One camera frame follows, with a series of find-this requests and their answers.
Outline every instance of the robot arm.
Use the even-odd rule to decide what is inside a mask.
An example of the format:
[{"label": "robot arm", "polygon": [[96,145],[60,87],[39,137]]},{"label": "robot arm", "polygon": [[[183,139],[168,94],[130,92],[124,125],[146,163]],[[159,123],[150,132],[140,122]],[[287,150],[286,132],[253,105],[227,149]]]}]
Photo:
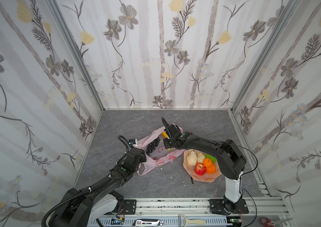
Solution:
[{"label": "robot arm", "polygon": [[[239,150],[238,146],[227,139],[225,142],[204,139],[190,132],[181,133],[176,125],[169,125],[162,118],[165,126],[165,132],[168,138],[164,139],[165,148],[176,149],[195,149],[207,153],[217,159],[222,174],[226,177],[226,191],[222,207],[226,214],[239,210],[239,204],[242,200],[240,193],[240,176],[245,168],[246,158]],[[62,201],[46,213],[42,220],[42,227],[47,227],[46,220],[54,212],[49,220],[50,227],[85,227],[89,218],[98,215],[94,210],[103,210],[100,200],[108,194],[113,194],[114,189],[121,187],[129,181],[136,172],[139,164],[146,161],[144,150],[134,148],[132,142],[127,141],[131,149],[117,162],[116,166],[109,170],[108,176],[99,180],[90,187],[76,190],[70,189],[64,195]],[[115,212],[118,213],[123,207],[117,204]]]},{"label": "robot arm", "polygon": [[246,158],[238,146],[230,139],[222,142],[200,138],[187,131],[181,133],[177,125],[169,125],[164,118],[162,122],[168,135],[168,138],[163,139],[166,148],[195,149],[217,159],[226,180],[223,209],[226,214],[239,210],[242,201],[240,176],[245,169]]}]

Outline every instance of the green fruit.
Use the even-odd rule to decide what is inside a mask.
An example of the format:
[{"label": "green fruit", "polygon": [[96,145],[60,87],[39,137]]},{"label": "green fruit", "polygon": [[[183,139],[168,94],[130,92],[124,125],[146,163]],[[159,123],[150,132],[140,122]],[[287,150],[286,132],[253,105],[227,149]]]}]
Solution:
[{"label": "green fruit", "polygon": [[217,159],[209,154],[206,154],[206,158],[211,159],[212,163],[215,163],[217,161]]}]

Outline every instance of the red scissors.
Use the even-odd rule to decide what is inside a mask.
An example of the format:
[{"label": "red scissors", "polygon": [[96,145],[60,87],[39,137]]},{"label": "red scissors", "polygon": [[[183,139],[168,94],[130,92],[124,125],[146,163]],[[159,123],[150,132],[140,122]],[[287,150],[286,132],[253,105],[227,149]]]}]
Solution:
[{"label": "red scissors", "polygon": [[269,218],[260,218],[260,224],[264,225],[264,227],[274,227],[274,225],[281,224],[292,220],[292,218],[281,219],[276,221],[271,221]]}]

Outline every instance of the marble surface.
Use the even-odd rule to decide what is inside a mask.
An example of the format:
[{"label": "marble surface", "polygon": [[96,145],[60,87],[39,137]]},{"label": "marble surface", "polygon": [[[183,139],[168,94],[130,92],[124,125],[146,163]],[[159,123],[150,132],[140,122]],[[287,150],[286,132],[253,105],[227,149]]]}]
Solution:
[{"label": "marble surface", "polygon": [[[106,110],[94,135],[86,157],[77,189],[89,186],[103,178],[108,170],[124,154],[125,147],[117,139],[142,139],[159,127],[161,117],[171,124],[190,131],[200,137],[221,140],[231,139],[237,145],[240,141],[226,110]],[[116,189],[124,197],[223,197],[225,177],[219,176],[213,183],[193,180],[183,168],[183,155],[173,163],[156,167],[144,176],[134,174],[133,178]],[[258,183],[252,173],[243,176],[242,187],[252,196],[261,196]]]}]

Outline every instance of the wall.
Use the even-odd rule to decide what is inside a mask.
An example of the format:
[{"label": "wall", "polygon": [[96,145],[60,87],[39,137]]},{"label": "wall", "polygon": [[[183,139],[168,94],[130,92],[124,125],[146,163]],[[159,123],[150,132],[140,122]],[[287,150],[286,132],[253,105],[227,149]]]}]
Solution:
[{"label": "wall", "polygon": [[234,114],[273,195],[321,226],[321,1],[301,1]]},{"label": "wall", "polygon": [[40,226],[100,112],[44,1],[0,1],[0,226]]},{"label": "wall", "polygon": [[287,1],[57,0],[105,108],[231,107]]}]

